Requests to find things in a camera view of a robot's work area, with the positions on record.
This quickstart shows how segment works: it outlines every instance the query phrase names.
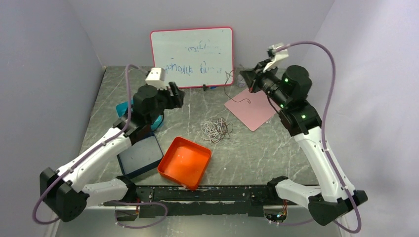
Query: red whiteboard frame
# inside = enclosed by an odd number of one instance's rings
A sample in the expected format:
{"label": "red whiteboard frame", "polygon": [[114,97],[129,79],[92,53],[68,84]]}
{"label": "red whiteboard frame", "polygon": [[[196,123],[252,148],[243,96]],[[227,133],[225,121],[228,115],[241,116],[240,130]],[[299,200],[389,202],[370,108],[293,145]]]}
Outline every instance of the red whiteboard frame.
{"label": "red whiteboard frame", "polygon": [[[220,85],[205,85],[205,86],[230,86],[234,83],[234,34],[233,34],[233,28],[229,26],[217,26],[217,27],[201,27],[201,28],[184,28],[184,29],[169,29],[169,30],[155,30],[150,33],[150,43],[151,43],[151,53],[153,54],[153,64],[154,67],[156,66],[156,61],[154,60],[154,51],[153,51],[153,41],[151,40],[151,34],[153,32],[163,32],[163,31],[188,31],[188,30],[205,30],[205,29],[219,29],[219,28],[230,28],[231,30],[231,46],[232,46],[232,62],[231,62],[231,68],[233,69],[233,72],[231,73],[232,80],[230,84],[220,84]],[[197,86],[184,86],[179,88],[201,88],[201,85]]]}

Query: black metal bar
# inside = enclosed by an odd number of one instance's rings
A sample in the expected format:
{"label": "black metal bar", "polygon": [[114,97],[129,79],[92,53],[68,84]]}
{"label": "black metal bar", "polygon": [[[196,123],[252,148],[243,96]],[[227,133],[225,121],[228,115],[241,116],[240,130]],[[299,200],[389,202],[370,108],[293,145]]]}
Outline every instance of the black metal bar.
{"label": "black metal bar", "polygon": [[[263,217],[263,206],[283,204],[268,185],[199,186],[193,191],[180,186],[140,185],[137,186],[137,195],[143,202],[165,204],[169,216],[248,214]],[[140,210],[139,218],[164,215],[164,210],[156,205],[141,206]]]}

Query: whiteboard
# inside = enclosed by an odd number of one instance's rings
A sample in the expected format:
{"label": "whiteboard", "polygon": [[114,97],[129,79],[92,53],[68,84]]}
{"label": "whiteboard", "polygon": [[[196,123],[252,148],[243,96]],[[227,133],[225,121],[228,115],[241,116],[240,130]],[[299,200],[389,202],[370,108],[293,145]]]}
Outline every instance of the whiteboard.
{"label": "whiteboard", "polygon": [[230,27],[153,31],[150,40],[154,67],[181,88],[224,85],[233,71]]}

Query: tangled rubber bands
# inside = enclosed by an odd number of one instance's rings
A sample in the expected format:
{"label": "tangled rubber bands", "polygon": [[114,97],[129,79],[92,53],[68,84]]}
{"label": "tangled rubber bands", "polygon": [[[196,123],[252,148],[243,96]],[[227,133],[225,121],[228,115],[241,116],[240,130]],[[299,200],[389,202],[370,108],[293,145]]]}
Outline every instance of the tangled rubber bands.
{"label": "tangled rubber bands", "polygon": [[233,131],[233,124],[227,123],[225,118],[210,118],[201,123],[201,133],[198,135],[206,141],[217,143],[223,139],[230,139],[230,133]]}

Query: orange wire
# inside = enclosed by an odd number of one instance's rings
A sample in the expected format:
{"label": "orange wire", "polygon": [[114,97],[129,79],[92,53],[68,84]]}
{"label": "orange wire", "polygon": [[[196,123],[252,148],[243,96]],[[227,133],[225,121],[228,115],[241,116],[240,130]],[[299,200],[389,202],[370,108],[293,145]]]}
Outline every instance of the orange wire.
{"label": "orange wire", "polygon": [[138,214],[140,214],[140,206],[137,206],[136,208],[135,208],[135,213],[138,215]]}
{"label": "orange wire", "polygon": [[287,212],[288,212],[288,203],[287,203],[287,200],[283,200],[283,213],[284,213],[284,215],[286,215],[287,214]]}

